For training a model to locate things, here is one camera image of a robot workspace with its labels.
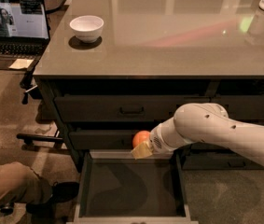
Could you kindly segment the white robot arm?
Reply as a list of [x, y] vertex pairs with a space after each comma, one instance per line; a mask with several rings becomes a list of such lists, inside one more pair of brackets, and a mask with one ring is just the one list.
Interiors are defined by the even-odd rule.
[[230, 119], [226, 109], [214, 103], [181, 105], [152, 131], [135, 135], [132, 155], [143, 159], [194, 143], [224, 147], [264, 166], [264, 126]]

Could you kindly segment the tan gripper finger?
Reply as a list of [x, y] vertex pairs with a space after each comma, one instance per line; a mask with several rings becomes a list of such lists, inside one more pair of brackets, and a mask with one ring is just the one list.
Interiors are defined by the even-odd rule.
[[153, 150], [147, 141], [143, 141], [131, 151], [131, 154], [136, 160], [144, 159], [152, 156]]

